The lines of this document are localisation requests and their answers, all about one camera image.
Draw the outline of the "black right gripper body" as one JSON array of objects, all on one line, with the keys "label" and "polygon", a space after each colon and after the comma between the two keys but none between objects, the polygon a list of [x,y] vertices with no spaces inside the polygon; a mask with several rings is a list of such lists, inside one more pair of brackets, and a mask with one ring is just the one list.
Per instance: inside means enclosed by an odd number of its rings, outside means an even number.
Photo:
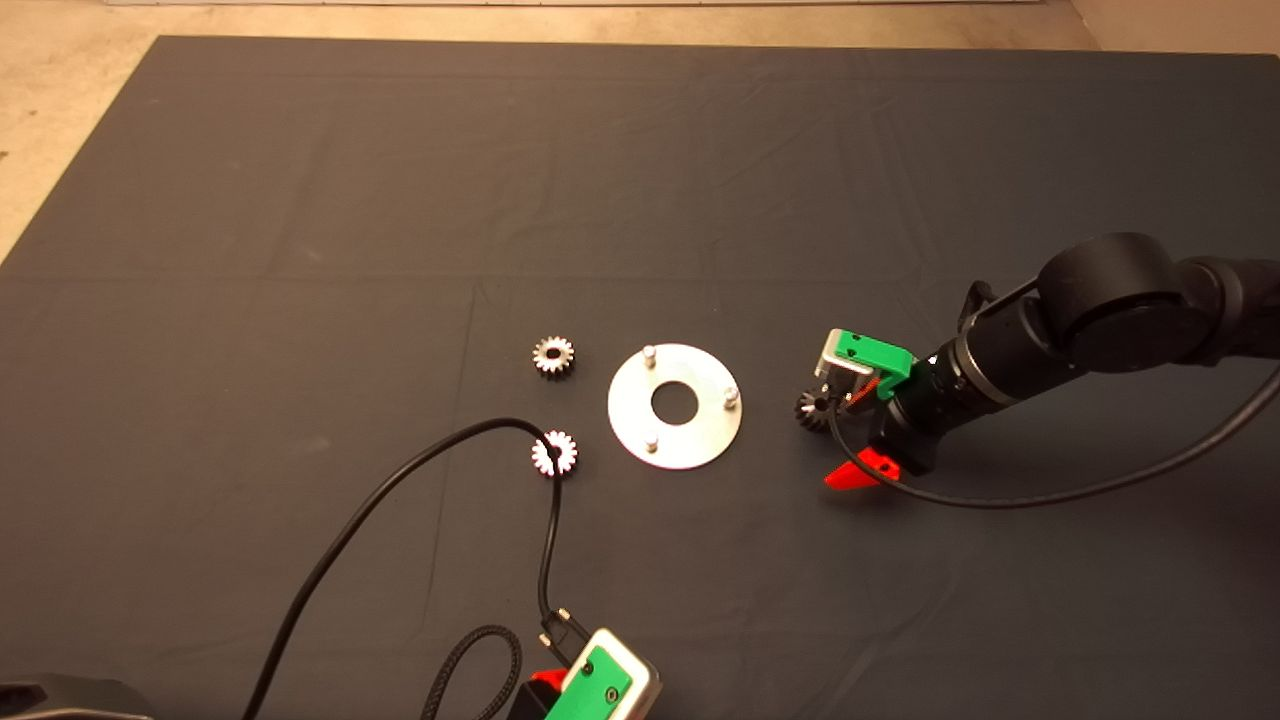
[{"label": "black right gripper body", "polygon": [[942,438],[977,419],[977,389],[954,350],[918,363],[872,423],[869,442],[909,473],[934,470]]}]

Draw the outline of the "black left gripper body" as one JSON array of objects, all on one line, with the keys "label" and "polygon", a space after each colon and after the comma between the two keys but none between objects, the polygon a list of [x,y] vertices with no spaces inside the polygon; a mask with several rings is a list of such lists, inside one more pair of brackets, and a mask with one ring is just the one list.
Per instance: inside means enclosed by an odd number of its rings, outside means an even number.
[{"label": "black left gripper body", "polygon": [[544,720],[559,700],[559,689],[547,682],[522,683],[511,700],[507,720]]}]

